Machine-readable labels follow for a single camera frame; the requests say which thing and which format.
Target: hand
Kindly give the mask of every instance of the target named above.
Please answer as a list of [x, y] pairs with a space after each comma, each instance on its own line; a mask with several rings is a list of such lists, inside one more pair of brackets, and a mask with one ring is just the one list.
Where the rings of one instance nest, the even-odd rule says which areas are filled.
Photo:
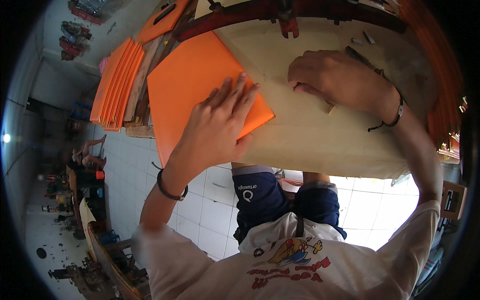
[[306, 51], [288, 69], [295, 92], [369, 112], [385, 123], [396, 120], [400, 95], [387, 80], [339, 51]]
[[214, 88], [205, 101], [193, 107], [162, 173], [162, 187], [169, 193], [180, 194], [206, 168], [238, 161], [245, 154], [253, 136], [237, 138], [260, 89], [254, 84], [243, 95], [246, 82], [247, 74], [242, 72], [231, 90], [232, 79], [227, 77], [220, 90]]

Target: person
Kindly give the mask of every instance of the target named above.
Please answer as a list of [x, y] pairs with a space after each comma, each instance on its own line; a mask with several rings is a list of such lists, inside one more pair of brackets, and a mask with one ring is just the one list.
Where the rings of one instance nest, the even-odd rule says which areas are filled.
[[105, 143], [105, 138], [107, 135], [105, 134], [101, 139], [99, 140], [92, 140], [92, 141], [86, 141], [85, 144], [80, 148], [80, 151], [75, 150], [75, 148], [72, 150], [72, 155], [69, 155], [68, 153], [64, 153], [62, 156], [62, 160], [65, 164], [70, 169], [85, 169], [88, 167], [88, 164], [90, 162], [93, 162], [102, 168], [105, 166], [107, 163], [107, 158], [97, 158], [88, 152], [88, 148], [90, 146], [95, 146], [96, 144], [99, 143]]
[[227, 78], [195, 105], [145, 201], [135, 257], [148, 271], [152, 299], [408, 299], [427, 262], [439, 218], [439, 161], [424, 127], [395, 87], [340, 52], [305, 52], [290, 65], [288, 82], [295, 92], [396, 123], [391, 131], [420, 195], [415, 211], [387, 244], [374, 251], [345, 242], [338, 227], [336, 187], [327, 176], [306, 173], [289, 210], [271, 170], [263, 166], [232, 164], [240, 253], [213, 263], [165, 225], [174, 199], [185, 194], [195, 176], [207, 167], [239, 161], [251, 144], [252, 134], [237, 137], [259, 84], [242, 96], [245, 82], [241, 73], [230, 91], [232, 79]]

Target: white t-shirt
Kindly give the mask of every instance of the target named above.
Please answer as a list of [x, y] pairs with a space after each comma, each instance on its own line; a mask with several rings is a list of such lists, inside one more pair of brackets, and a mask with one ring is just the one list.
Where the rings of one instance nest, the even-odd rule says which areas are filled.
[[152, 299], [408, 299], [424, 267], [439, 218], [438, 201], [419, 205], [378, 251], [343, 241], [327, 224], [293, 213], [252, 228], [240, 253], [213, 263], [164, 227], [139, 230]]

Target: white tiled floor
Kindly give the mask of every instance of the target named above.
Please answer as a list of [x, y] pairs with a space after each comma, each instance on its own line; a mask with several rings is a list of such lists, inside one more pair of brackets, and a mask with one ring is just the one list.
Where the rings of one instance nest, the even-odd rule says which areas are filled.
[[[139, 223], [144, 201], [156, 183], [160, 162], [154, 139], [131, 138], [122, 132], [103, 132], [96, 126], [94, 138], [103, 134], [108, 163], [105, 167], [110, 220], [121, 239], [131, 237]], [[100, 145], [92, 153], [100, 152]], [[231, 164], [210, 167], [189, 184], [186, 199], [179, 203], [168, 225], [191, 239], [214, 260], [238, 252], [233, 239], [237, 228]], [[287, 171], [289, 179], [301, 180], [301, 172]], [[418, 189], [412, 179], [390, 187], [391, 180], [331, 177], [338, 187], [339, 226], [348, 233], [346, 242], [377, 250], [384, 245], [415, 209]]]

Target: sitting person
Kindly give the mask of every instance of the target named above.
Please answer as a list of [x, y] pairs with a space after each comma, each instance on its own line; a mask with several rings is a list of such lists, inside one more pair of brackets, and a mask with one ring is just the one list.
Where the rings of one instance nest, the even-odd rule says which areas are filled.
[[104, 159], [101, 159], [89, 154], [88, 148], [90, 146], [95, 146], [98, 143], [103, 144], [106, 137], [107, 135], [104, 135], [99, 140], [86, 141], [80, 151], [76, 151], [75, 148], [72, 150], [72, 156], [65, 152], [62, 156], [62, 161], [72, 170], [85, 169], [90, 162], [103, 168], [107, 163], [107, 158], [105, 157]]

